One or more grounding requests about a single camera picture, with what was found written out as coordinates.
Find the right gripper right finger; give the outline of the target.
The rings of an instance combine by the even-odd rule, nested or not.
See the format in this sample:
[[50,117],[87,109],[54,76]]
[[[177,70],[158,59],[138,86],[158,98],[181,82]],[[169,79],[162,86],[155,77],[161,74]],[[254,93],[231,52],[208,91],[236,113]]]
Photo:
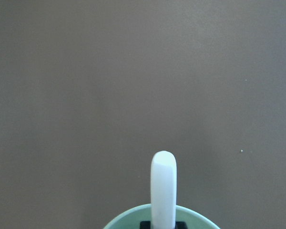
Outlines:
[[184,221],[176,221],[175,229],[186,229],[186,222]]

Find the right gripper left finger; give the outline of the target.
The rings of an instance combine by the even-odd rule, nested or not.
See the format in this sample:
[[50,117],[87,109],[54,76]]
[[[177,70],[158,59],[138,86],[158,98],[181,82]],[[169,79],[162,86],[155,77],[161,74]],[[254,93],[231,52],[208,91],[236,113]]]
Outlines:
[[141,221],[140,222],[140,229],[151,229],[152,225],[150,221]]

